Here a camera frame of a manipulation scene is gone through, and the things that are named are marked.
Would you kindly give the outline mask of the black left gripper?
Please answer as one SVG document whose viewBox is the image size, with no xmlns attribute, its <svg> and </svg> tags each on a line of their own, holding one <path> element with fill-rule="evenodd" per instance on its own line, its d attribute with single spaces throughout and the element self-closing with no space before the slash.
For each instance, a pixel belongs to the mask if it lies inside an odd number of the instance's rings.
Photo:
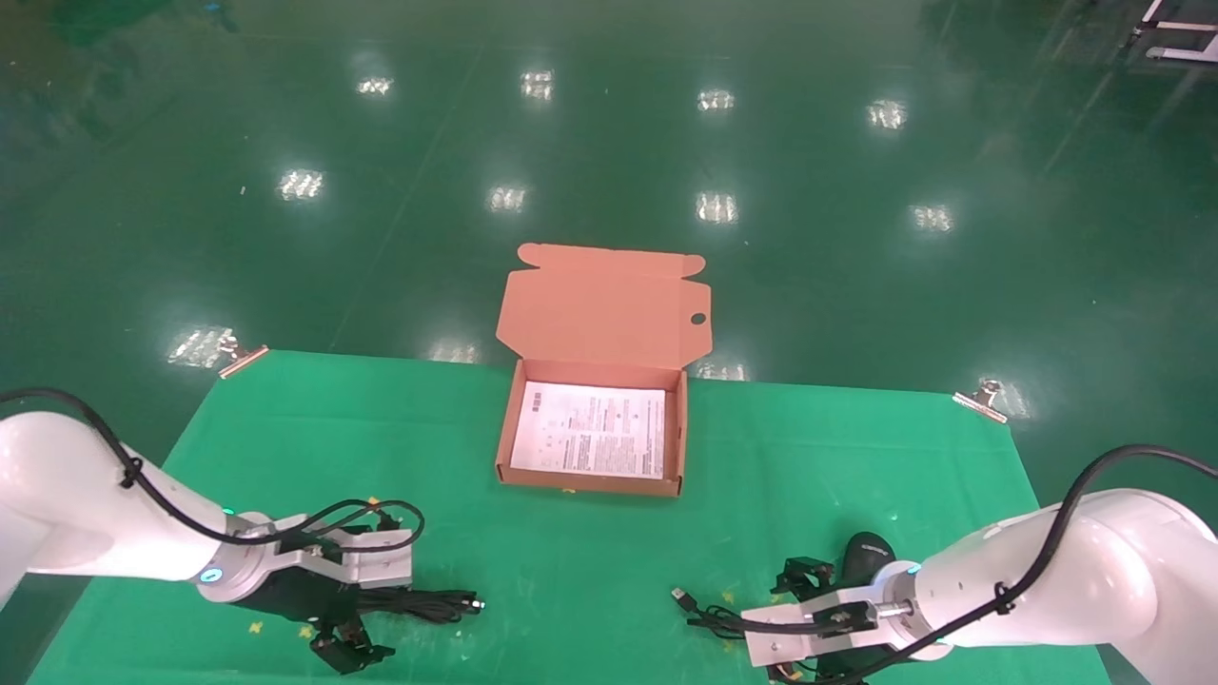
<svg viewBox="0 0 1218 685">
<path fill-rule="evenodd" d="M 231 603 L 312 624 L 315 634 L 309 641 L 311 651 L 334 672 L 346 675 L 365 672 L 397 653 L 371 642 L 361 619 L 365 598 L 364 587 L 296 566 L 266 574 L 257 587 Z"/>
</svg>

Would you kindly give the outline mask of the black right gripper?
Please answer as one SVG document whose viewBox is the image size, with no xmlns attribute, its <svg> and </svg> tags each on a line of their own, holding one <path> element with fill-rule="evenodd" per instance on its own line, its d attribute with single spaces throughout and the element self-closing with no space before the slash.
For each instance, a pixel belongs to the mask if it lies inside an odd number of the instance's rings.
<svg viewBox="0 0 1218 685">
<path fill-rule="evenodd" d="M 786 559 L 782 572 L 771 589 L 773 596 L 790 595 L 797 601 L 809 601 L 831 594 L 834 585 L 836 566 L 825 559 Z M 767 667 L 767 680 L 775 684 L 818 684 L 825 679 L 845 676 L 896 655 L 889 645 L 872 645 L 809 657 L 797 663 L 780 663 Z"/>
</svg>

